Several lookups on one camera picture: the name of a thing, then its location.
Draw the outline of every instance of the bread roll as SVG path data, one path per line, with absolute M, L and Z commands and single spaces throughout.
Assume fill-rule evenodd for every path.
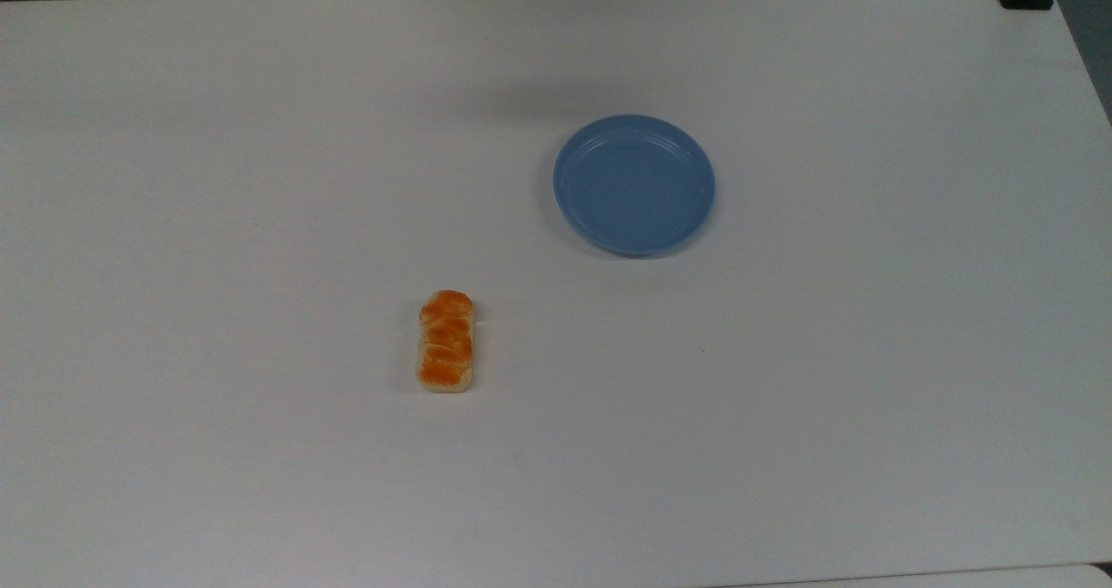
M 471 383 L 475 306 L 457 291 L 439 291 L 420 310 L 417 379 L 430 392 L 464 392 Z

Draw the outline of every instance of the plate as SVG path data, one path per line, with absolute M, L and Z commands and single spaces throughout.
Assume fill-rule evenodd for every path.
M 616 116 L 569 138 L 553 173 L 564 217 L 590 242 L 623 256 L 678 248 L 714 205 L 714 169 L 683 129 Z

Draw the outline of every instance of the white object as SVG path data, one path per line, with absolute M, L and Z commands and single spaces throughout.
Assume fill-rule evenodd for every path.
M 1112 558 L 1112 130 L 1059 10 L 188 0 L 0 21 L 0 585 L 664 588 Z M 617 259 L 559 215 L 556 153 L 609 113 L 666 118 L 715 165 L 675 256 Z M 413 377 L 438 288 L 477 303 L 464 395 Z

